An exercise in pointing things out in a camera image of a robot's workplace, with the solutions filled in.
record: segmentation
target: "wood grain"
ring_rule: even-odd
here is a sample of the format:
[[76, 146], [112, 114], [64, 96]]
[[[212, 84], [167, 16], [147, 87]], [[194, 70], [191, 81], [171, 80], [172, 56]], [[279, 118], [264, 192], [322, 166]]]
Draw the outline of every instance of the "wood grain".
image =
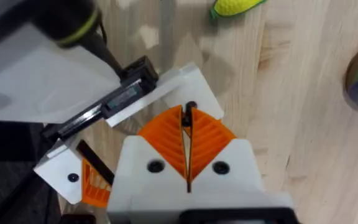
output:
[[[212, 0], [99, 0], [109, 48], [123, 65], [148, 55], [158, 71], [194, 61], [254, 148], [266, 188], [289, 191], [303, 223], [358, 223], [358, 112], [342, 78], [358, 51], [358, 1], [270, 0], [208, 24]], [[103, 122], [86, 140], [114, 170], [123, 130]]]

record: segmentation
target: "yellow-green ring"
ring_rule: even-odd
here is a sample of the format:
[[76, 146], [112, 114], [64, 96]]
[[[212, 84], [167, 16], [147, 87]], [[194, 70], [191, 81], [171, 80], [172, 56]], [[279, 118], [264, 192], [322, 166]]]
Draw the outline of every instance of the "yellow-green ring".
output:
[[56, 40], [56, 44], [66, 45], [66, 44], [70, 44], [72, 42], [79, 40], [92, 28], [92, 25], [95, 23], [96, 19], [98, 18], [98, 14], [99, 14], [99, 11], [97, 9], [95, 9], [92, 12], [92, 15], [89, 17], [89, 19], [84, 23], [84, 25], [82, 27], [80, 27], [76, 32], [69, 35], [68, 37], [65, 37], [60, 40]]

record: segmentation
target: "orange gripper pad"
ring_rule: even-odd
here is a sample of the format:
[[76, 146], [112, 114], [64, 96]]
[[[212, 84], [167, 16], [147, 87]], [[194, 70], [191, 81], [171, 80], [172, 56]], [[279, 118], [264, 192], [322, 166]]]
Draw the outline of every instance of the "orange gripper pad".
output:
[[187, 180], [181, 117], [181, 105], [170, 108], [147, 123], [138, 135], [146, 139]]
[[82, 160], [82, 202], [106, 208], [111, 186], [86, 160]]
[[196, 108], [191, 109], [191, 114], [190, 182], [236, 138], [220, 120]]

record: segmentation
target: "green toy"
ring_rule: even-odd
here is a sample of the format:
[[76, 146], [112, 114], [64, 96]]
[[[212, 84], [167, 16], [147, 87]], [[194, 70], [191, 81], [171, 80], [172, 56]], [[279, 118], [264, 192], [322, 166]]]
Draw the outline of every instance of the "green toy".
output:
[[262, 4], [266, 0], [217, 0], [209, 11], [211, 20], [220, 17], [232, 17]]

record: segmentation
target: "screw hole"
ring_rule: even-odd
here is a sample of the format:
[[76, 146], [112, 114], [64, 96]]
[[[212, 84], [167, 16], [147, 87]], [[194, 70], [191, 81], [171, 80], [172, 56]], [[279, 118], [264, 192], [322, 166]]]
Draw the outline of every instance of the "screw hole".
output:
[[72, 182], [72, 183], [77, 182], [79, 178], [80, 178], [80, 177], [78, 176], [78, 174], [74, 174], [74, 173], [69, 174], [69, 175], [67, 176], [68, 181], [70, 181], [70, 182]]
[[165, 168], [165, 163], [160, 159], [152, 160], [149, 162], [149, 164], [147, 164], [147, 170], [153, 174], [163, 171], [164, 168]]
[[226, 162], [217, 161], [212, 165], [212, 168], [215, 173], [218, 175], [225, 175], [228, 174], [230, 171], [230, 166]]

